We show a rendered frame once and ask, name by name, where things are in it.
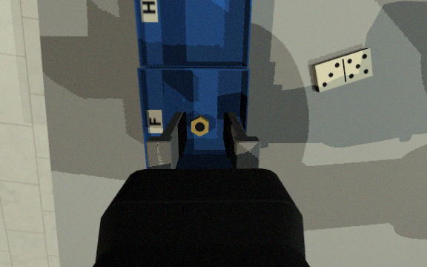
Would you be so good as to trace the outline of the brass hex nut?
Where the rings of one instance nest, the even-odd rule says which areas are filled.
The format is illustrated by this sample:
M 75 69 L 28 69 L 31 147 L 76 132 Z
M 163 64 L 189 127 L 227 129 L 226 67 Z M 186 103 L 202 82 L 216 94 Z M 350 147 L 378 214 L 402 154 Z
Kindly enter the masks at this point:
M 209 120 L 203 116 L 198 116 L 191 120 L 191 132 L 197 136 L 202 136 L 208 132 Z

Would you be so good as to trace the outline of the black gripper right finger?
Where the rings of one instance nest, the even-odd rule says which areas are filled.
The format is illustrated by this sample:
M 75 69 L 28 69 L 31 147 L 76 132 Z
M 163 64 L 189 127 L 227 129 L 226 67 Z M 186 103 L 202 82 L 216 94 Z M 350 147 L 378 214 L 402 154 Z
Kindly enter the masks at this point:
M 224 112 L 223 140 L 233 168 L 259 168 L 261 142 L 246 134 L 234 112 Z

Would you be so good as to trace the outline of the blue bin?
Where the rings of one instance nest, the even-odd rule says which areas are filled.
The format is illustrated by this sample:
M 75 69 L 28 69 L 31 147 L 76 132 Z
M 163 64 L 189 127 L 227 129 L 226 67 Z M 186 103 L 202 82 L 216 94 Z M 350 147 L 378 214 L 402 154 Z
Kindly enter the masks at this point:
M 139 96 L 145 144 L 176 112 L 186 112 L 187 141 L 176 169 L 230 169 L 224 112 L 247 133 L 252 0 L 134 0 Z M 188 65 L 188 66 L 169 66 Z M 209 120 L 191 132 L 191 120 Z

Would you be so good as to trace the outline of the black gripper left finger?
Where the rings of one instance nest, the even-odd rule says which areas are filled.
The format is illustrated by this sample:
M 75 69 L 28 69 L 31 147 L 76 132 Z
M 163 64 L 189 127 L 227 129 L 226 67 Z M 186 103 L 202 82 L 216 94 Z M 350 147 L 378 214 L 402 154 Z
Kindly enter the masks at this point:
M 187 141 L 186 112 L 176 112 L 160 136 L 146 142 L 148 169 L 176 169 Z

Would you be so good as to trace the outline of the cream domino tile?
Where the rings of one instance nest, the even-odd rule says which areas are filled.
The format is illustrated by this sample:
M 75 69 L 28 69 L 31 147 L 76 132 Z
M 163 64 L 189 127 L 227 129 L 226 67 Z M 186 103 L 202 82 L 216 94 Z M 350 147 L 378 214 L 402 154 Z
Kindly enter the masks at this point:
M 312 65 L 316 92 L 323 92 L 373 76 L 371 49 L 364 48 Z

